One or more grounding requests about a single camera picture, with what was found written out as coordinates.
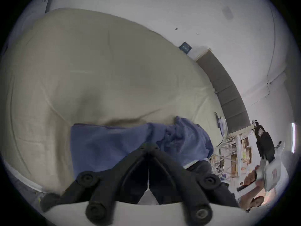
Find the bed sheet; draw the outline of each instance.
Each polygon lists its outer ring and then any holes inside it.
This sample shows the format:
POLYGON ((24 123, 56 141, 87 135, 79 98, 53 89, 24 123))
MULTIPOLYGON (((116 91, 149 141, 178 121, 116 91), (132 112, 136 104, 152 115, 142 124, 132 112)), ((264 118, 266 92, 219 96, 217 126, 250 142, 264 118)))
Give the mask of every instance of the bed sheet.
POLYGON ((73 181, 74 123, 199 124, 213 145, 223 112, 204 71, 161 35, 109 14, 58 9, 10 47, 0 67, 1 154, 43 191, 73 181))

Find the person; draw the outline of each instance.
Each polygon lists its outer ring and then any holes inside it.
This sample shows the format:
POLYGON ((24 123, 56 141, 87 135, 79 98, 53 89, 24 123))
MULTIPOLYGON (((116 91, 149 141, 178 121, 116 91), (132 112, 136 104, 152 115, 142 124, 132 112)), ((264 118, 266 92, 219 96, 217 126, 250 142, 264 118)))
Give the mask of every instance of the person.
MULTIPOLYGON (((245 178, 243 185, 250 185, 256 180, 256 169, 259 168, 259 165, 255 167, 255 170, 253 170, 249 175, 245 178)), ((248 192, 247 194, 241 196, 238 199, 239 206, 243 209, 249 212, 252 207, 259 207, 262 205, 264 201, 263 196, 259 196, 257 198, 254 198, 263 188, 264 188, 264 180, 258 180, 255 182, 256 187, 248 192)))
POLYGON ((250 212, 252 207, 257 208, 257 207, 261 206, 263 202, 264 202, 264 196, 259 196, 257 198, 253 198, 246 211, 250 212))

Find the light strip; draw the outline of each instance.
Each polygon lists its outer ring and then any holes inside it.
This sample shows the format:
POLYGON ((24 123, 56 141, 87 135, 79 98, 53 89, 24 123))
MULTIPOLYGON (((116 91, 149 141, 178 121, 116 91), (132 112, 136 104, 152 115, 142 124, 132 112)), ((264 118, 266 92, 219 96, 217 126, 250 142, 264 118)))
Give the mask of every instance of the light strip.
POLYGON ((292 139, 292 153, 295 152, 295 123, 292 123, 292 132, 293 132, 293 139, 292 139))

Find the blue towel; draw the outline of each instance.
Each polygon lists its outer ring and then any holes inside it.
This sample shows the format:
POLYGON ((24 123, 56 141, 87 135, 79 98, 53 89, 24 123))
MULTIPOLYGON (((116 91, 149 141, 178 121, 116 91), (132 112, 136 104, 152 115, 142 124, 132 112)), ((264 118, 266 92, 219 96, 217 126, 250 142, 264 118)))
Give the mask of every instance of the blue towel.
POLYGON ((82 171, 103 171, 143 143, 156 143, 182 166, 204 160, 213 153, 208 134, 186 118, 176 117, 175 125, 147 123, 132 128, 75 124, 71 128, 71 155, 74 177, 82 171))

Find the bed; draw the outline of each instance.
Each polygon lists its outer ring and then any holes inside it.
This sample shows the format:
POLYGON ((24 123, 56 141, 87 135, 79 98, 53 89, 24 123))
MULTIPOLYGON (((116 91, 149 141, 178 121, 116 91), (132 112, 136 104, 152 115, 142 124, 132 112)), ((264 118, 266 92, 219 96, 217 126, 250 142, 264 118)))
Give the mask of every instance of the bed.
POLYGON ((28 186, 61 194, 74 180, 74 123, 199 124, 218 145, 224 113, 203 69, 161 35, 109 14, 57 9, 37 20, 0 65, 0 146, 28 186))

